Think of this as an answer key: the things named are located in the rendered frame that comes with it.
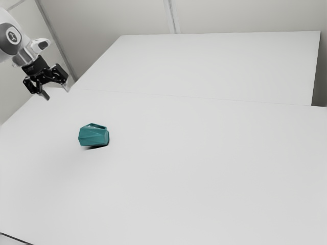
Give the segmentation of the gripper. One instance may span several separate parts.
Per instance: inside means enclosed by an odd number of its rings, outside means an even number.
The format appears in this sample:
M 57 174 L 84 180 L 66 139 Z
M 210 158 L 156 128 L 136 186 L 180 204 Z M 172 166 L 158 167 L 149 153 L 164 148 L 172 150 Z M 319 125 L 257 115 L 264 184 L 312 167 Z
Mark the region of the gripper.
M 31 64 L 22 66 L 21 68 L 26 74 L 23 84 L 26 86 L 30 94 L 37 94 L 43 97 L 46 101 L 50 99 L 50 96 L 43 89 L 42 81 L 38 79 L 42 77 L 48 79 L 49 82 L 61 85 L 66 92 L 69 92 L 69 86 L 67 84 L 69 75 L 60 64 L 56 63 L 50 68 L 45 59 L 39 55 Z

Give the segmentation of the teal faceted mug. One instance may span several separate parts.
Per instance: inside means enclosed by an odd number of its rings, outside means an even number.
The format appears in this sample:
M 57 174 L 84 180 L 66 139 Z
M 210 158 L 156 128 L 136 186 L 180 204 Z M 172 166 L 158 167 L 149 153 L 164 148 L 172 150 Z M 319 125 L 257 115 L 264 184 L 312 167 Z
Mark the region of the teal faceted mug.
M 79 130 L 80 146 L 106 146 L 109 140 L 109 131 L 105 126 L 90 123 Z

